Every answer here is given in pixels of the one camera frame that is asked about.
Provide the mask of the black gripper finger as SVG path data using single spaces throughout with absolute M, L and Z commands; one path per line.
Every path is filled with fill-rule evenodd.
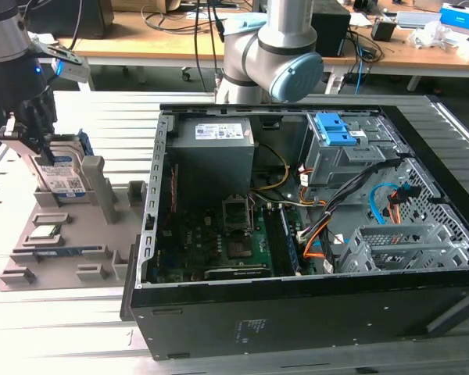
M 54 156 L 47 137 L 54 134 L 55 104 L 51 98 L 36 97 L 25 107 L 27 155 L 40 165 L 52 165 Z
M 35 116 L 32 113 L 14 113 L 14 131 L 18 133 L 18 139 L 34 155 L 39 154 L 38 127 Z

